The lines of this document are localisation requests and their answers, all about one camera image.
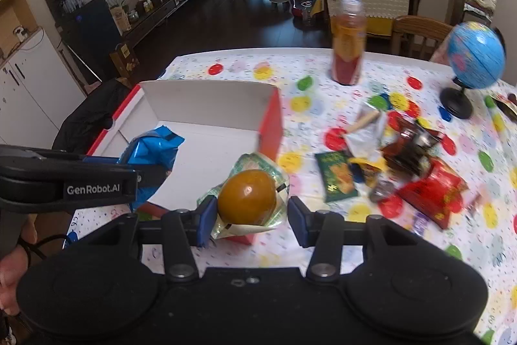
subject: black globe base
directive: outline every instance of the black globe base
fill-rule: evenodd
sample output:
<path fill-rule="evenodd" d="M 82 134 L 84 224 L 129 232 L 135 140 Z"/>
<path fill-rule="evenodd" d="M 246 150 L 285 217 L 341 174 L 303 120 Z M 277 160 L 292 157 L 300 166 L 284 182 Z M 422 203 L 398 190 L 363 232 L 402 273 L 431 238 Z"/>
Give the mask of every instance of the black globe base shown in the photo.
<path fill-rule="evenodd" d="M 474 111 L 464 91 L 465 89 L 445 88 L 440 93 L 440 101 L 445 110 L 458 119 L 470 119 Z"/>

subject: chair backrest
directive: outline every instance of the chair backrest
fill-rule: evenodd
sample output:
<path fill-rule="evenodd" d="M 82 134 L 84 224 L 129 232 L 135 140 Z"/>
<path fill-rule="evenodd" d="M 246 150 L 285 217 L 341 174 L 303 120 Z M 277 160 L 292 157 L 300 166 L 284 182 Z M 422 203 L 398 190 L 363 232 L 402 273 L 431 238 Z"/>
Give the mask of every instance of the chair backrest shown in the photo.
<path fill-rule="evenodd" d="M 417 52 L 418 59 L 424 59 L 426 54 L 430 56 L 445 40 L 451 32 L 452 26 L 441 23 L 436 19 L 424 18 L 416 15 L 405 15 L 396 18 L 393 22 L 391 33 L 391 54 L 402 55 L 402 43 L 407 41 L 405 53 L 412 57 L 415 52 L 415 36 L 423 38 L 422 45 Z M 427 46 L 428 40 L 434 40 L 434 47 Z"/>

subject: bottle cap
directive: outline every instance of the bottle cap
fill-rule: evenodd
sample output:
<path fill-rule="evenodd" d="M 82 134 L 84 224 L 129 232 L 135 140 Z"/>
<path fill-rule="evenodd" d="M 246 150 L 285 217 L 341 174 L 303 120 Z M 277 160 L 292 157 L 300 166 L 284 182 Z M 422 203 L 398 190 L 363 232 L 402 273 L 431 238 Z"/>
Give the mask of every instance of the bottle cap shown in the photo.
<path fill-rule="evenodd" d="M 341 7 L 343 11 L 361 12 L 363 10 L 363 3 L 360 0 L 341 0 Z"/>

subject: tablecloth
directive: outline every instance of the tablecloth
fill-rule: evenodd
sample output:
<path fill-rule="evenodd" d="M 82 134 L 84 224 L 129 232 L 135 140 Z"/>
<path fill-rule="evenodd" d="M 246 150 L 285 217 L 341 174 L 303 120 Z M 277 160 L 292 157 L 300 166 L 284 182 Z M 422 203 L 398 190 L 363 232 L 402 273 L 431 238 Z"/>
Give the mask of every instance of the tablecloth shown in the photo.
<path fill-rule="evenodd" d="M 439 92 L 451 82 L 453 72 L 443 65 L 397 56 L 366 54 L 356 86 L 343 87 L 329 77 L 332 52 L 328 49 L 242 49 L 177 57 L 162 78 L 244 80 L 272 83 L 281 89 L 284 139 L 278 163 L 290 174 L 290 195 L 298 195 L 312 209 L 330 209 L 347 220 L 364 221 L 380 213 L 401 226 L 462 259 L 477 269 L 489 288 L 488 305 L 476 328 L 485 342 L 510 344 L 517 340 L 517 168 L 505 159 L 494 122 L 485 103 L 488 92 L 506 97 L 514 87 L 500 81 L 489 90 L 471 90 L 474 105 L 470 120 L 451 118 L 440 108 Z M 311 76 L 312 86 L 307 87 Z M 343 147 L 343 126 L 355 120 L 361 102 L 392 107 L 406 118 L 438 129 L 446 141 L 437 154 L 480 192 L 482 203 L 475 213 L 456 209 L 450 228 L 441 231 L 407 203 L 393 201 L 379 208 L 360 197 L 324 204 L 323 187 L 314 154 Z M 508 121 L 510 136 L 517 127 Z M 81 237 L 121 213 L 124 205 L 76 212 L 70 233 Z M 222 239 L 205 249 L 193 248 L 201 273 L 207 266 L 299 266 L 306 270 L 312 250 L 298 246 L 289 224 L 257 236 L 253 246 Z M 343 247 L 342 273 L 363 261 L 360 247 Z M 163 272 L 160 246 L 144 247 L 143 262 Z"/>

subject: person's hand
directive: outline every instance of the person's hand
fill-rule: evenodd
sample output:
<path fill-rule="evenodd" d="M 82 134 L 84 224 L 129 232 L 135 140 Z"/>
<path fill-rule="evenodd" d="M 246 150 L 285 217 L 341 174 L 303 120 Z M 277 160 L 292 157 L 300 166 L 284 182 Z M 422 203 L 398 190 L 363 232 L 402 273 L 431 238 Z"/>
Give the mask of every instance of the person's hand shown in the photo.
<path fill-rule="evenodd" d="M 22 227 L 21 237 L 28 243 L 36 243 L 38 237 L 32 216 Z M 20 245 L 0 261 L 0 308 L 10 316 L 20 312 L 16 302 L 16 287 L 27 271 L 27 265 L 27 253 Z"/>

